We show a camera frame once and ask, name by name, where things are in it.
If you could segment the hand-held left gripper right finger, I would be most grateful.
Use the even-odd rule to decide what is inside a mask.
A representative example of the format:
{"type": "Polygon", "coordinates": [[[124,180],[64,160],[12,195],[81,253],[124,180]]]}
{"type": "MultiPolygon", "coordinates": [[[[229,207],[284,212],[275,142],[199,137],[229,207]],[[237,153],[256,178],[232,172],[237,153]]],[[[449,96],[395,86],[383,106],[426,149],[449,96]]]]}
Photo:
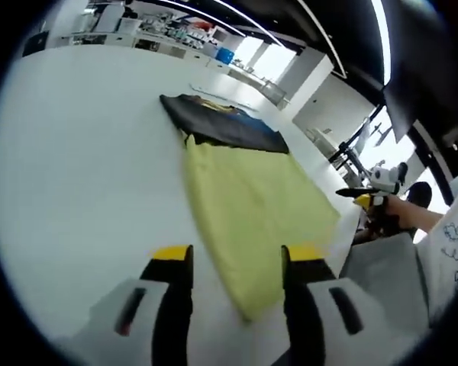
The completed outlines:
{"type": "Polygon", "coordinates": [[[404,337],[382,306],[303,246],[283,246],[283,311],[290,365],[392,365],[404,337]]]}

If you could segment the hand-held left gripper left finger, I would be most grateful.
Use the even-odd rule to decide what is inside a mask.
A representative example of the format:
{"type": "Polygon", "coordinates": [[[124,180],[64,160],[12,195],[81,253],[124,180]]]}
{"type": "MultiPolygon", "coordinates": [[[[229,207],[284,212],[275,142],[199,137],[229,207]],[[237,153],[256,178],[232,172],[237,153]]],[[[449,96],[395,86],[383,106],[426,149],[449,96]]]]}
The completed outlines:
{"type": "Polygon", "coordinates": [[[194,249],[154,252],[129,278],[92,306],[74,337],[80,365],[186,365],[193,311],[194,249]]]}

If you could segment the person's right hand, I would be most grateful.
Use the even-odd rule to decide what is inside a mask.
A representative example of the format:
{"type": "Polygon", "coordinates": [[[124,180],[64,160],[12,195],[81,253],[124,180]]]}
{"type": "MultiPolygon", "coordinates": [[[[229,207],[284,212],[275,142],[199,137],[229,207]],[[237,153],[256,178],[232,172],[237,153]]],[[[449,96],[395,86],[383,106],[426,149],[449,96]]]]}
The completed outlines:
{"type": "Polygon", "coordinates": [[[373,229],[380,236],[393,236],[407,231],[400,226],[400,218],[397,214],[389,213],[390,197],[377,196],[373,199],[372,224],[373,229]]]}

